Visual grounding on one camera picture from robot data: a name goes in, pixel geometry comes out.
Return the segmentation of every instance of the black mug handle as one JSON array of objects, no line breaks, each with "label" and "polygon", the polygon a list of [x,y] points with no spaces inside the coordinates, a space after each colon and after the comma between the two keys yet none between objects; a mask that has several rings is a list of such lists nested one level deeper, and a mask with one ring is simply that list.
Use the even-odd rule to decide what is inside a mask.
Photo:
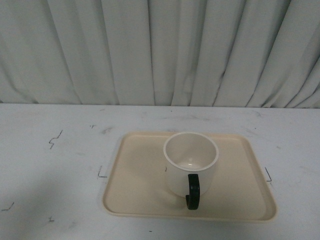
[{"label": "black mug handle", "polygon": [[189,210],[196,210],[200,202],[200,184],[198,174],[188,174],[189,195],[185,196],[186,205]]}]

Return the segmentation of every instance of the curtain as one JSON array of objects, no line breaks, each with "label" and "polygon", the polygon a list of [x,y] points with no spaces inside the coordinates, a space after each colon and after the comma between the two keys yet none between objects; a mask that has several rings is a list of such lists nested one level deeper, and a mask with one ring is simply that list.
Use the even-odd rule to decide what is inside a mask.
[{"label": "curtain", "polygon": [[0,0],[0,102],[320,108],[320,0]]}]

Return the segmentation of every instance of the white table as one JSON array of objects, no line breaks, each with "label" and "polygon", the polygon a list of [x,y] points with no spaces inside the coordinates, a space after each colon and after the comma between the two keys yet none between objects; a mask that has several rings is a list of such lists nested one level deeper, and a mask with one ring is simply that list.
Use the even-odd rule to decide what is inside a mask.
[{"label": "white table", "polygon": [[[271,176],[276,219],[108,214],[103,192],[130,131],[247,137]],[[319,239],[320,109],[0,104],[0,209],[1,240]]]}]

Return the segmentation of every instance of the white mug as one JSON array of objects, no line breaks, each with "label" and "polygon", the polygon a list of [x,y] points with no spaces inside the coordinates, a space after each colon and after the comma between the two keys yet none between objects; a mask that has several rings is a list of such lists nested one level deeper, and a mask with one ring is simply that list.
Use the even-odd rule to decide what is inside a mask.
[{"label": "white mug", "polygon": [[163,152],[169,189],[186,198],[188,209],[198,209],[200,195],[212,182],[219,157],[217,144],[201,133],[179,132],[166,140]]}]

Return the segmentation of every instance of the beige tray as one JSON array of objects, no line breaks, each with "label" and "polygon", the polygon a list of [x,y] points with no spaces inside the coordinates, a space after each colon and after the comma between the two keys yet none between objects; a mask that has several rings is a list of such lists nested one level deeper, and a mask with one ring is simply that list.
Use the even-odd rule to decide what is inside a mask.
[{"label": "beige tray", "polygon": [[163,145],[175,132],[131,132],[120,144],[103,204],[116,216],[164,217],[208,221],[265,222],[277,206],[248,140],[211,134],[220,156],[210,189],[197,210],[166,185]]}]

